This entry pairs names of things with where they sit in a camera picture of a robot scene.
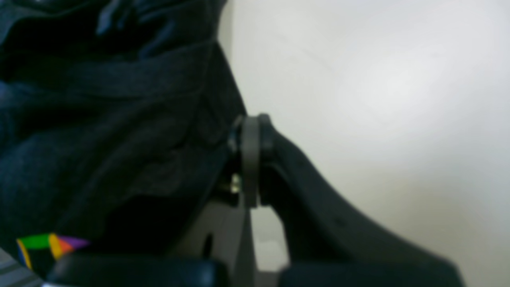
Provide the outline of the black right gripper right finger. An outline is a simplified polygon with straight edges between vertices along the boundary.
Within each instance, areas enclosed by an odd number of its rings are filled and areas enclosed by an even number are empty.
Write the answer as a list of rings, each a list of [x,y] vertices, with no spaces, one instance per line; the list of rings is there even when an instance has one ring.
[[[457,267],[381,227],[321,176],[266,114],[261,201],[284,227],[290,265],[280,287],[462,287]]]

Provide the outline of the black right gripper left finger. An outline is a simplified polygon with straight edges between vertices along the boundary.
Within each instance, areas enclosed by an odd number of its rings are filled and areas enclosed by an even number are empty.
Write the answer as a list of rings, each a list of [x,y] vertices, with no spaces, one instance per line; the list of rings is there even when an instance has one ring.
[[[178,191],[135,197],[113,211],[103,235],[59,259],[44,286],[253,287],[260,121],[240,117]]]

